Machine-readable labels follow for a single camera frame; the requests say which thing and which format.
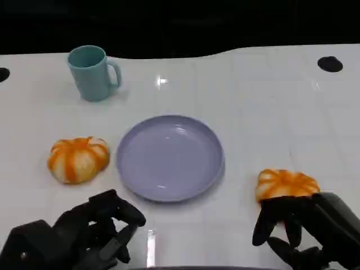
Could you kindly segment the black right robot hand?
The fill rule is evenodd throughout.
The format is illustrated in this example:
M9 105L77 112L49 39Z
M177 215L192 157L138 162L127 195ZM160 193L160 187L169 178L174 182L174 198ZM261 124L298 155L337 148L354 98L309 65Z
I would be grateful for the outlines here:
M252 244L267 243L292 269L359 269L359 218L338 195L281 196L261 201Z

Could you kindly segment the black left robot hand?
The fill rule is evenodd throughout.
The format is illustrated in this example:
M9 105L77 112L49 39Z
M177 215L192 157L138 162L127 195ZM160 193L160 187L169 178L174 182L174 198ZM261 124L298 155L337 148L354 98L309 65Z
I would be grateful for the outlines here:
M69 269L111 269L130 262L127 245L145 224L145 216L111 189L64 212L53 229L67 248Z

